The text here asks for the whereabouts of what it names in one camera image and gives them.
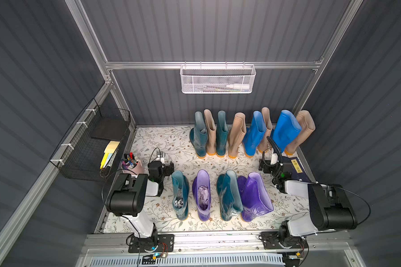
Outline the dark teal boot back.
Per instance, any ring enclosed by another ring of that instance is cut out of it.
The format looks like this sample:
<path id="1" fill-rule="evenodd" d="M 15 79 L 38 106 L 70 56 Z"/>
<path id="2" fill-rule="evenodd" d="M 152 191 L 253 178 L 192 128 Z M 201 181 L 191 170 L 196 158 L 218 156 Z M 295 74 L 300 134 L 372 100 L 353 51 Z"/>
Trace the dark teal boot back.
<path id="1" fill-rule="evenodd" d="M 216 136 L 216 154 L 223 158 L 226 154 L 228 136 L 228 126 L 226 121 L 226 112 L 221 110 L 218 112 L 217 136 Z"/>
<path id="2" fill-rule="evenodd" d="M 203 159 L 206 157 L 206 144 L 208 140 L 208 133 L 203 114 L 200 111 L 194 114 L 195 124 L 194 128 L 190 130 L 189 139 L 193 145 L 196 155 Z"/>

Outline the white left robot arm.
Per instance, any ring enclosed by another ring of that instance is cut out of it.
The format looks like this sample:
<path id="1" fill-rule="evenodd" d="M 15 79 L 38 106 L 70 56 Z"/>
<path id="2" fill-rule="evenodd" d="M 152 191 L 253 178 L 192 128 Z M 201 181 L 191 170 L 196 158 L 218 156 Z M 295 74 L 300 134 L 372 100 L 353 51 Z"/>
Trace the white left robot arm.
<path id="1" fill-rule="evenodd" d="M 144 211 L 147 196 L 161 196 L 164 178 L 174 171 L 174 163 L 161 161 L 148 164 L 146 174 L 131 170 L 117 169 L 110 173 L 101 191 L 102 202 L 108 212 L 129 220 L 134 236 L 142 241 L 157 241 L 157 228 Z"/>

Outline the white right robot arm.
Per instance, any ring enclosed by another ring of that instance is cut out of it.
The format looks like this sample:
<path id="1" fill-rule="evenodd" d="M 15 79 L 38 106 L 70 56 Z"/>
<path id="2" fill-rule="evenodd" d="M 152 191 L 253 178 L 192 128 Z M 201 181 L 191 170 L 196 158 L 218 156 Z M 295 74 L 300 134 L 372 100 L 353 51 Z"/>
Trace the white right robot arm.
<path id="1" fill-rule="evenodd" d="M 356 229 L 371 215 L 371 206 L 367 205 L 366 218 L 358 220 L 347 194 L 360 196 L 338 184 L 312 182 L 298 158 L 262 158 L 258 169 L 272 175 L 272 183 L 281 193 L 308 200 L 307 214 L 281 223 L 275 238 L 284 247 L 310 235 Z"/>

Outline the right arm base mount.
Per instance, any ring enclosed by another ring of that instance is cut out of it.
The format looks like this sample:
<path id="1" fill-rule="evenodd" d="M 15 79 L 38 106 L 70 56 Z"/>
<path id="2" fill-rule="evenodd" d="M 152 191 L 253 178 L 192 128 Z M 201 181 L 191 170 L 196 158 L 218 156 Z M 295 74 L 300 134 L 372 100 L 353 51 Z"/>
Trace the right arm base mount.
<path id="1" fill-rule="evenodd" d="M 308 245 L 302 237 L 293 237 L 287 232 L 262 231 L 258 239 L 262 242 L 264 249 L 297 249 L 304 251 Z"/>

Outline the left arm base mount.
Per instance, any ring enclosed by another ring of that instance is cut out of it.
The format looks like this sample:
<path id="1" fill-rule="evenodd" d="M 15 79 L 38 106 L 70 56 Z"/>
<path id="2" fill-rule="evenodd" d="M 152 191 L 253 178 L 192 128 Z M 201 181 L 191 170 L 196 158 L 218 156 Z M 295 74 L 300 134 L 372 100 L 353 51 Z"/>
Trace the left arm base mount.
<path id="1" fill-rule="evenodd" d="M 137 238 L 131 234 L 126 239 L 128 253 L 168 253 L 173 252 L 175 235 L 153 234 L 149 238 Z"/>

